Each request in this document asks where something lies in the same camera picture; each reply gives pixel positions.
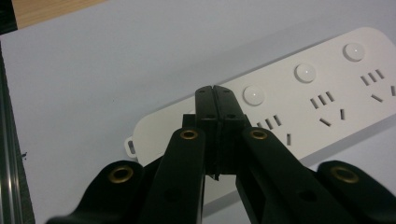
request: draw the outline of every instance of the white tabletop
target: white tabletop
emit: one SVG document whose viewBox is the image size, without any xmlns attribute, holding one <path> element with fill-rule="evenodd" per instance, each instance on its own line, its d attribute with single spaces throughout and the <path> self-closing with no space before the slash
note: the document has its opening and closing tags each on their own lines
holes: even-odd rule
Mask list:
<svg viewBox="0 0 396 224">
<path fill-rule="evenodd" d="M 396 43 L 395 1 L 106 1 L 2 35 L 36 223 L 76 208 L 98 172 L 128 160 L 148 113 L 362 26 Z M 358 165 L 393 193 L 396 118 L 303 162 Z M 216 216 L 239 216 L 219 212 Z M 207 223 L 219 223 L 210 216 Z M 224 223 L 247 221 L 224 218 Z"/>
</svg>

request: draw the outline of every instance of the white round button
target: white round button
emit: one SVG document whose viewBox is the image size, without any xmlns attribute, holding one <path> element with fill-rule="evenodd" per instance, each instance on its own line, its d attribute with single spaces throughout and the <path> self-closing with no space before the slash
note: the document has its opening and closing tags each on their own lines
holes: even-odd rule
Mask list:
<svg viewBox="0 0 396 224">
<path fill-rule="evenodd" d="M 310 83 L 317 77 L 317 71 L 313 66 L 302 63 L 296 67 L 294 75 L 300 82 Z"/>
<path fill-rule="evenodd" d="M 248 86 L 244 90 L 244 100 L 249 105 L 260 105 L 264 101 L 264 92 L 257 86 Z"/>
<path fill-rule="evenodd" d="M 347 44 L 343 52 L 344 56 L 354 63 L 364 58 L 364 47 L 357 43 Z"/>
</svg>

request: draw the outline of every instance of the power strip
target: power strip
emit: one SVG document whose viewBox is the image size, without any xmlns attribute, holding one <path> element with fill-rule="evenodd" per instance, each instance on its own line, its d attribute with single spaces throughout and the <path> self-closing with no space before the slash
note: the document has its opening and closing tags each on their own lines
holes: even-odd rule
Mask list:
<svg viewBox="0 0 396 224">
<path fill-rule="evenodd" d="M 271 130 L 301 159 L 396 113 L 394 59 L 384 34 L 360 28 L 221 86 L 234 92 L 252 125 Z M 193 110 L 191 97 L 145 116 L 129 155 L 143 165 L 161 157 Z M 205 203 L 235 190 L 233 177 L 220 178 L 206 179 Z"/>
</svg>

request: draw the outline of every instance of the wooden surface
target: wooden surface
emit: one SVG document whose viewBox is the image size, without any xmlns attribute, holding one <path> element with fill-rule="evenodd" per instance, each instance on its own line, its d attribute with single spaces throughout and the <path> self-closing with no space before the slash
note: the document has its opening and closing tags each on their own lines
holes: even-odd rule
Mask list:
<svg viewBox="0 0 396 224">
<path fill-rule="evenodd" d="M 18 29 L 106 0 L 12 0 Z"/>
</svg>

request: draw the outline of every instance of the electrical outlet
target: electrical outlet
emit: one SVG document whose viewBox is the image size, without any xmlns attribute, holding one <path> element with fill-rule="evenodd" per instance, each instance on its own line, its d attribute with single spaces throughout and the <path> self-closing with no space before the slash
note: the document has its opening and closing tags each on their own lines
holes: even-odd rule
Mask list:
<svg viewBox="0 0 396 224">
<path fill-rule="evenodd" d="M 385 35 L 360 28 L 221 86 L 234 92 L 251 124 L 271 130 L 301 159 L 396 113 L 395 58 Z M 139 162 L 160 157 L 193 109 L 191 97 L 141 119 L 133 136 Z M 206 179 L 205 203 L 235 190 L 232 177 L 222 179 Z"/>
</svg>

